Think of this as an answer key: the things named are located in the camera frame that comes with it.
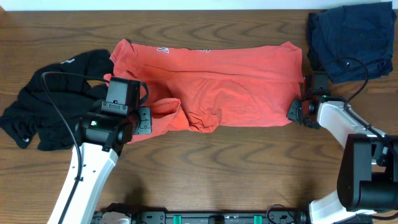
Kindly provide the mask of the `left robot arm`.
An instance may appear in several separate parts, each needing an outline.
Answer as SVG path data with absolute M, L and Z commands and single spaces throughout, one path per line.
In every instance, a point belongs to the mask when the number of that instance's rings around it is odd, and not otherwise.
M 99 109 L 85 113 L 70 130 L 72 160 L 49 223 L 90 223 L 102 189 L 124 145 L 150 134 L 152 118 L 144 106 L 144 82 L 112 77 Z

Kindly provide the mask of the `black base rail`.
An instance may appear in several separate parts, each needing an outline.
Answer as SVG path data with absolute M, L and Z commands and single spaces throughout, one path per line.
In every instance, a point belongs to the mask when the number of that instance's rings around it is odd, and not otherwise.
M 164 208 L 143 207 L 112 203 L 91 220 L 100 223 L 131 224 L 306 224 L 310 219 L 306 212 L 281 205 L 273 205 L 258 211 L 168 211 Z

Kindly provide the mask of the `black t-shirt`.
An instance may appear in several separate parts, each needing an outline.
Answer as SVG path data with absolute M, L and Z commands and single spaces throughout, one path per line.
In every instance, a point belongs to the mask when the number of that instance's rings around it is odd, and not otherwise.
M 37 70 L 1 116 L 1 128 L 25 149 L 38 135 L 40 151 L 69 149 L 69 131 L 108 92 L 105 84 L 91 86 L 86 77 L 103 78 L 114 63 L 105 49 L 91 50 Z

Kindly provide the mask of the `folded navy blue garment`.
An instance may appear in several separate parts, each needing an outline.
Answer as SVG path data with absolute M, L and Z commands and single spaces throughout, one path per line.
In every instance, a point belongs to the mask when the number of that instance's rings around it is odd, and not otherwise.
M 333 83 L 388 76 L 393 70 L 394 26 L 391 2 L 341 6 L 308 15 L 310 66 Z

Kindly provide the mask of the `red printed t-shirt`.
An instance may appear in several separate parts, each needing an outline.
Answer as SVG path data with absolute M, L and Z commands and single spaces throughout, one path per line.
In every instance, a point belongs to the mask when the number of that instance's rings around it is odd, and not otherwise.
M 301 95 L 302 51 L 285 42 L 248 49 L 190 50 L 122 40 L 113 75 L 146 84 L 151 136 L 213 132 L 219 126 L 273 127 Z

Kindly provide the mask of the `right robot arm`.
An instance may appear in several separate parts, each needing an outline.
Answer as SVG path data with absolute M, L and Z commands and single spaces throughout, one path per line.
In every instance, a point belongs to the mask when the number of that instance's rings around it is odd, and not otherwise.
M 304 95 L 293 100 L 287 118 L 312 129 L 325 128 L 344 149 L 336 190 L 310 202 L 299 223 L 372 223 L 397 210 L 397 136 L 374 128 L 347 100 L 333 96 L 327 74 L 304 79 Z

